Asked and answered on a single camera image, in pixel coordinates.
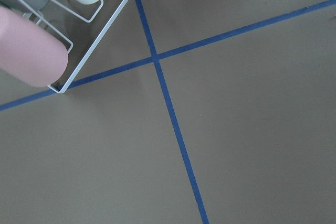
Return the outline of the pink cup front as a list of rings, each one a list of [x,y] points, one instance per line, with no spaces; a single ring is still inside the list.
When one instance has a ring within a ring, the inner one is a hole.
[[[54,83],[65,72],[67,49],[35,23],[1,7],[1,69],[33,87]]]

